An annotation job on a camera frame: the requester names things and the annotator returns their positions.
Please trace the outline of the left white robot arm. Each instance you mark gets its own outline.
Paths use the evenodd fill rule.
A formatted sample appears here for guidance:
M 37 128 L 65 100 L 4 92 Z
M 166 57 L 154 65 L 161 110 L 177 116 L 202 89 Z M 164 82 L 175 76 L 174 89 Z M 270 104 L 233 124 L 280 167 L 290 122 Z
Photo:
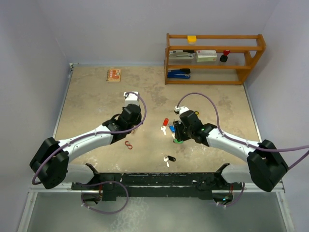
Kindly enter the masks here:
M 32 184 L 43 184 L 46 189 L 56 187 L 65 180 L 70 162 L 91 150 L 124 139 L 141 122 L 140 106 L 129 103 L 121 113 L 89 132 L 59 141 L 53 137 L 45 139 L 29 164 L 34 172 Z

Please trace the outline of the red tag key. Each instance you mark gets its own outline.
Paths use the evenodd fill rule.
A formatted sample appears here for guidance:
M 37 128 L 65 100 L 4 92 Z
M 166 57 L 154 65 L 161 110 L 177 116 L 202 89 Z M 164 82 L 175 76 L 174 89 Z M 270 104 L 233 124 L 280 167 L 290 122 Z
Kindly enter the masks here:
M 162 126 L 161 126 L 161 130 L 162 130 L 162 132 L 163 132 L 163 134 L 164 135 L 166 135 L 167 134 L 167 132 L 166 132 L 166 126 L 168 125 L 168 123 L 169 123 L 169 119 L 168 118 L 165 118 L 164 119 L 164 121 L 163 121 L 163 124 L 162 124 Z

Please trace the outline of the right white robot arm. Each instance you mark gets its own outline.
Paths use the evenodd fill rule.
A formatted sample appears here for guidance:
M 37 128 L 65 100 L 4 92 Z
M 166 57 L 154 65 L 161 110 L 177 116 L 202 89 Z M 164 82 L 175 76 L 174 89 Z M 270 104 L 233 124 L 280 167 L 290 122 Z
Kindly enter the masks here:
M 254 142 L 226 133 L 211 123 L 203 124 L 194 111 L 175 107 L 179 119 L 173 122 L 178 141 L 194 140 L 198 144 L 223 150 L 246 162 L 245 166 L 228 164 L 215 177 L 215 185 L 226 189 L 233 183 L 254 183 L 271 192 L 289 168 L 269 140 Z

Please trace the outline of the green tag key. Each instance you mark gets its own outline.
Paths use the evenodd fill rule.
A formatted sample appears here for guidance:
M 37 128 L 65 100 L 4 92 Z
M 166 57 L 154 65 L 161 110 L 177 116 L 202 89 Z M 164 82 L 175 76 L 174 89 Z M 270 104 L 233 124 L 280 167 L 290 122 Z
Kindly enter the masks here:
M 177 139 L 173 139 L 173 143 L 175 143 L 175 144 L 182 144 L 183 141 L 178 141 Z

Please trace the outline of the blue tag key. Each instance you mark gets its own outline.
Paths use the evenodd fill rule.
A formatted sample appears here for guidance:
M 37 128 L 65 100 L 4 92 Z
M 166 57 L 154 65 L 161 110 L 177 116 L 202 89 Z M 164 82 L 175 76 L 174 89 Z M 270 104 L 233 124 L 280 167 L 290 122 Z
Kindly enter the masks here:
M 168 127 L 169 127 L 169 129 L 170 129 L 170 131 L 171 131 L 172 133 L 175 132 L 175 128 L 174 128 L 174 126 L 173 126 L 172 124 L 168 124 Z

